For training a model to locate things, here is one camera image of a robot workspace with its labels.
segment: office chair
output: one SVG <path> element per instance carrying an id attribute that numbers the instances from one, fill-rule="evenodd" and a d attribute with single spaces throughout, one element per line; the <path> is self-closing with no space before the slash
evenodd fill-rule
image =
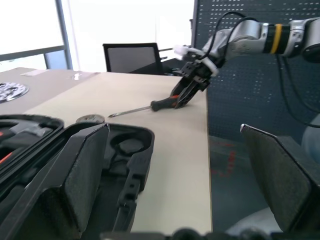
<path id="1" fill-rule="evenodd" d="M 289 136 L 241 126 L 252 169 L 284 232 L 320 229 L 320 165 Z"/>
<path id="2" fill-rule="evenodd" d="M 156 43 L 105 43 L 103 49 L 108 72 L 164 75 Z"/>

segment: floor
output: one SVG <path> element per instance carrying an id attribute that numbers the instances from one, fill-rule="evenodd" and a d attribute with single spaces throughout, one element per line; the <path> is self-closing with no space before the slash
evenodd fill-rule
<path id="1" fill-rule="evenodd" d="M 225 231 L 268 207 L 243 143 L 210 136 L 212 229 Z"/>

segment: black tool case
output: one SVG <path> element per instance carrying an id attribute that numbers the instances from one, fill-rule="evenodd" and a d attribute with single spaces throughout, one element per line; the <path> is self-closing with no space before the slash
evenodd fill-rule
<path id="1" fill-rule="evenodd" d="M 152 131 L 120 124 L 62 127 L 0 179 L 0 239 L 100 239 L 129 231 L 154 147 Z"/>

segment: screwdriver shaft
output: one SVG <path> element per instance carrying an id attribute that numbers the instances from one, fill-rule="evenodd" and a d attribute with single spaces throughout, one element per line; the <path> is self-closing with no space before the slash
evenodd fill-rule
<path id="1" fill-rule="evenodd" d="M 144 107 L 136 108 L 136 109 L 129 110 L 129 111 L 117 112 L 117 113 L 111 114 L 110 116 L 108 116 L 108 118 L 114 118 L 116 116 L 120 116 L 120 115 L 124 115 L 124 114 L 131 114 L 131 113 L 143 111 L 143 110 L 150 109 L 150 108 L 151 108 L 151 106 L 144 106 Z"/>

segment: round metal object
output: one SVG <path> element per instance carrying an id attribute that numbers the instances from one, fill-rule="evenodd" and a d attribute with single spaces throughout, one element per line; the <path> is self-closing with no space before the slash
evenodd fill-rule
<path id="1" fill-rule="evenodd" d="M 103 124 L 105 122 L 105 117 L 98 114 L 90 114 L 79 117 L 76 123 L 97 123 Z"/>
<path id="2" fill-rule="evenodd" d="M 0 104 L 17 99 L 29 91 L 26 85 L 15 82 L 0 82 Z"/>

